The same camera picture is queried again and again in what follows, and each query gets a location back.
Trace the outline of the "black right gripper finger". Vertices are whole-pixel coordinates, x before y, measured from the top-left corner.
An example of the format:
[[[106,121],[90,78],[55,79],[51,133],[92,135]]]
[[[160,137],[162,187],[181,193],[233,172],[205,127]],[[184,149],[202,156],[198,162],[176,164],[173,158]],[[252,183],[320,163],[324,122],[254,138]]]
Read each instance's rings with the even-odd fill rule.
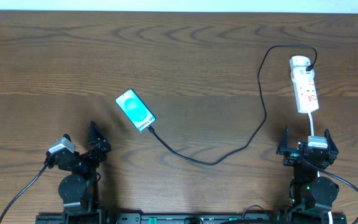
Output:
[[[324,137],[326,138],[327,140],[327,143],[328,143],[328,151],[329,151],[329,155],[330,156],[337,156],[339,154],[339,150],[338,148],[336,147],[332,137],[331,137],[331,134],[329,132],[329,129],[325,129],[324,131]]]
[[[286,154],[288,151],[288,126],[285,126],[284,135],[277,147],[277,154]]]

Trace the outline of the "turquoise screen smartphone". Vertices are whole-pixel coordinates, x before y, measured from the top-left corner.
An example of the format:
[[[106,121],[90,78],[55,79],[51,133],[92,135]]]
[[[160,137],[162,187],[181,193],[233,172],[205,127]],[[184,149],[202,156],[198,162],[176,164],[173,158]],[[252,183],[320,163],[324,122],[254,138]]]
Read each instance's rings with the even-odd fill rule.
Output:
[[[156,121],[154,114],[133,89],[128,89],[117,97],[116,104],[139,132],[147,129]]]

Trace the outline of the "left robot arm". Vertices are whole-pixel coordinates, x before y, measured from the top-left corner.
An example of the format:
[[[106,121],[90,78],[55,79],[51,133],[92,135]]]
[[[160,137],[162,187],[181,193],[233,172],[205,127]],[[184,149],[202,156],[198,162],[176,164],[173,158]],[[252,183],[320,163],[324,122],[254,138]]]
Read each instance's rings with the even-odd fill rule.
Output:
[[[76,151],[68,134],[56,140],[46,152],[44,164],[49,168],[58,167],[71,174],[58,187],[63,200],[63,223],[109,223],[109,212],[101,208],[98,182],[101,175],[97,169],[107,159],[111,145],[101,134],[97,124],[89,124],[88,145],[84,153]]]

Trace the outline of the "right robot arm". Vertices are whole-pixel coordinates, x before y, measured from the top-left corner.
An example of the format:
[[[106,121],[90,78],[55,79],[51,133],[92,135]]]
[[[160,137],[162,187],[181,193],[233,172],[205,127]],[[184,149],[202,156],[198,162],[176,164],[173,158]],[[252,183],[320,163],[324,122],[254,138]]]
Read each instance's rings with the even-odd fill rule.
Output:
[[[292,206],[279,211],[277,219],[288,223],[329,223],[328,213],[339,193],[338,184],[318,175],[334,163],[339,150],[328,130],[324,136],[310,136],[297,147],[288,146],[288,128],[276,153],[283,156],[283,165],[293,168],[289,186]]]

